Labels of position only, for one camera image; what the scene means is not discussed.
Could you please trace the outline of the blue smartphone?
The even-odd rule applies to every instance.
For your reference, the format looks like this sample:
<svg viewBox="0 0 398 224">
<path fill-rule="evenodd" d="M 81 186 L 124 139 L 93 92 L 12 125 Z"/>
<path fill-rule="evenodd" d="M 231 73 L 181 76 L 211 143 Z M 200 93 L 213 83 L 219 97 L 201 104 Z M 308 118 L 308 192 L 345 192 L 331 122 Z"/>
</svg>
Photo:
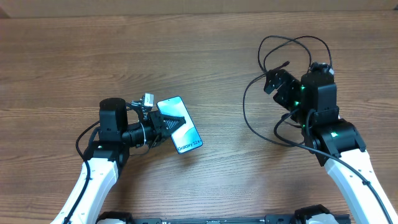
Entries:
<svg viewBox="0 0 398 224">
<path fill-rule="evenodd" d="M 171 130 L 171 139 L 179 154 L 194 150 L 203 145 L 203 141 L 180 96 L 157 103 L 157 109 L 165 115 L 164 122 Z"/>
</svg>

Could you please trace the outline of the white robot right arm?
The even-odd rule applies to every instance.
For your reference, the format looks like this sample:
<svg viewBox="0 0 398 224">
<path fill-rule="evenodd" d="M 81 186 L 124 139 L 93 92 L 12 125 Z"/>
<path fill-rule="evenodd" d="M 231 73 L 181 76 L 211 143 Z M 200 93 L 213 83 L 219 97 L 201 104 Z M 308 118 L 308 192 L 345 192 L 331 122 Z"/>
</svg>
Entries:
<svg viewBox="0 0 398 224">
<path fill-rule="evenodd" d="M 315 154 L 338 186 L 356 223 L 397 223 L 397 212 L 381 187 L 366 143 L 341 118 L 331 65 L 312 63 L 301 79 L 283 67 L 265 73 L 264 91 L 302 128 L 302 148 Z"/>
</svg>

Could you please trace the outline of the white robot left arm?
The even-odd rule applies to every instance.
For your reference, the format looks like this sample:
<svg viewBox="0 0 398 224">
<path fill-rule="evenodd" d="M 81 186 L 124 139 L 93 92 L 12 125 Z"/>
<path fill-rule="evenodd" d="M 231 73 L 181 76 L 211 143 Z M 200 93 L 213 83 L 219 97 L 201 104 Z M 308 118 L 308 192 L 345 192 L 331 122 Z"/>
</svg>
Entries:
<svg viewBox="0 0 398 224">
<path fill-rule="evenodd" d="M 191 117 L 183 105 L 171 114 L 153 111 L 153 96 L 126 102 L 107 98 L 99 104 L 99 120 L 89 127 L 88 146 L 80 176 L 54 223 L 134 223 L 130 213 L 100 210 L 124 169 L 132 147 L 157 147 L 176 131 L 183 131 Z"/>
</svg>

